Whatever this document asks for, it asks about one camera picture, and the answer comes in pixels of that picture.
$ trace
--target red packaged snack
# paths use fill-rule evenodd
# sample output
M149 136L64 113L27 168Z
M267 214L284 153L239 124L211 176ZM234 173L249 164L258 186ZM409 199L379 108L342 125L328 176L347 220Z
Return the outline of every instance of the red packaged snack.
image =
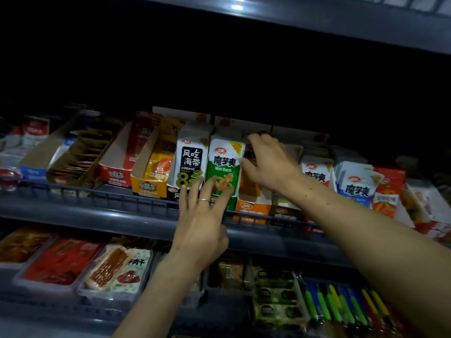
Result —
M161 122L161 115L137 111L128 135L124 169L132 169L150 134Z
M375 172L384 175L384 179L376 188L372 200L373 210L390 218L395 217L397 204L405 180L405 171L375 167Z
M61 238L23 274L23 279L47 284L71 285L103 247L101 243Z

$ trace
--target clear plastic tray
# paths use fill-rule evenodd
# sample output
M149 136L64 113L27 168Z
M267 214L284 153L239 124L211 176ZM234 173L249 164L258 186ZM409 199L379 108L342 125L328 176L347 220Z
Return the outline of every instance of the clear plastic tray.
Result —
M207 287L208 294L212 296L227 296L230 300L232 297L254 296L255 283L253 277L252 259L250 254L247 255L247 263L245 265L245 275L243 278L243 285L245 289L222 288L222 287Z
M15 263L15 262L0 262L0 269L26 269L31 263L33 263L43 251L45 251L49 246L51 246L56 240L58 236L52 235L49 236L47 242L45 242L38 250L36 250L33 255L28 259L28 261L23 263Z
M56 237L52 243L50 243L47 247L49 248L53 243L55 243L58 239L61 237ZM85 274L88 272L88 266L84 268L84 270L80 273L80 275L75 279L74 282L72 282L70 285L59 285L59 284L50 284L50 283L44 283L44 282L38 282L38 281L31 281L31 280L25 280L23 278L23 275L27 271L27 269L43 254L45 253L46 249L42 250L42 252L37 256L35 254L29 263L27 263L27 266L23 268L20 272L14 276L12 280L12 284L19 287L24 287L28 290L30 290L33 294L36 296L44 296L45 298L55 297L59 301L64 300L72 300L76 298L75 290L77 286L80 284L80 282L83 280ZM97 252L93 255L92 260L96 259L99 255L99 253L103 250L103 245L101 245L100 249L97 250Z
M153 273L155 272L156 266L158 265L158 263L160 263L162 258L163 258L163 252L161 251L161 249L159 249L155 253L155 257L153 259L152 270L150 271L149 281L152 278ZM197 306L199 305L200 298L202 297L202 295L205 294L205 289L208 284L208 275L209 275L209 267L206 267L201 274L200 291L199 292L189 292L187 294L187 296L185 296L185 298L182 300L180 307L197 308Z
M86 284L82 281L77 287L77 294L86 297L86 301L96 307L102 308L113 308L118 310L129 310L132 308L133 304L138 300L139 296L142 294L144 286L146 285L149 272L152 268L153 261L155 259L155 249L152 250L152 255L150 256L149 263L147 263L146 269L144 270L143 279L139 285L139 290L136 293L129 292L110 292L110 291L95 291L86 287ZM88 271L92 270L97 263L92 262L89 265Z

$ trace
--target upper shelf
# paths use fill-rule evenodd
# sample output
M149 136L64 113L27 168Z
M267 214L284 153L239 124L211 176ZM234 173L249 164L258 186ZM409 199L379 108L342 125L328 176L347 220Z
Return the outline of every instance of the upper shelf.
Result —
M133 196L131 190L108 185L87 197L81 196L81 188L64 187L80 191L79 196L70 196L51 192L50 186L57 192L62 188L27 181L14 191L0 190L0 216L172 241L179 216L174 202ZM353 268L344 252L323 234L305 233L298 226L247 224L230 217L227 211L223 220L230 249Z
M148 0L451 54L451 0Z

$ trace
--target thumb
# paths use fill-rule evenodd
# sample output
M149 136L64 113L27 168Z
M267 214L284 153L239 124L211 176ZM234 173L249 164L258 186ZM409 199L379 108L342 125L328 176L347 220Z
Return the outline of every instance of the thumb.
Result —
M244 172L248 175L249 179L253 182L258 183L258 172L257 168L246 158L240 159L240 164L243 167Z

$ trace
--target yellow triangle label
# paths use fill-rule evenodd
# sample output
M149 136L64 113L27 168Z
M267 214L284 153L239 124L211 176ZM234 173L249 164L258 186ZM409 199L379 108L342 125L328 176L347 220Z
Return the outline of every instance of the yellow triangle label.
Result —
M243 145L239 142L230 142L235 152L238 154L238 156L241 156L241 149L243 149Z

